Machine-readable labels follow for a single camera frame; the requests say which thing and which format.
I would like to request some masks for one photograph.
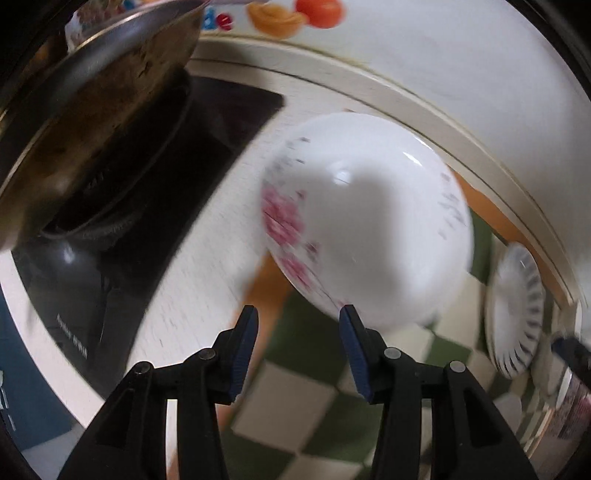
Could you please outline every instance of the metal pan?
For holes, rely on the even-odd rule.
[[[204,6],[168,0],[132,11],[0,113],[0,250],[43,228],[100,152],[186,64]]]

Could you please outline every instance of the floral bowl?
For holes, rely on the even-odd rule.
[[[472,223],[452,172],[423,140],[371,115],[323,115],[278,146],[261,187],[275,261],[337,318],[381,331],[427,322],[458,294]]]

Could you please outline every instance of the white countertop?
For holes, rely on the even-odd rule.
[[[287,129],[323,113],[350,109],[380,115],[345,95],[268,70],[193,60],[194,74],[261,87],[284,95],[285,107],[238,158],[201,211],[168,266],[139,328],[128,368],[183,361],[229,328],[265,254],[259,183],[274,145]],[[72,415],[87,426],[102,399],[64,357],[31,305],[10,252],[0,254],[0,286],[31,357]],[[176,415],[169,408],[169,419]],[[176,444],[169,422],[167,451]]]

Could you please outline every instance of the checkered floor tile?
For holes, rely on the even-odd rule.
[[[409,325],[385,335],[416,361],[464,362],[492,399],[512,391],[522,398],[517,438],[532,445],[547,406],[528,373],[508,380],[491,364],[483,334],[483,300],[503,239],[472,213],[472,268],[458,298],[428,326]],[[544,330],[558,308],[547,292]],[[233,480],[362,480],[369,478],[382,414],[357,394],[337,323],[294,292],[286,301],[264,359],[242,395],[222,443]],[[429,402],[422,408],[421,475],[428,478]]]

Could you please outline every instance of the gas stove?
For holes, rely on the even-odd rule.
[[[41,235],[13,251],[41,321],[103,398],[200,210],[282,105],[276,93],[183,71]]]

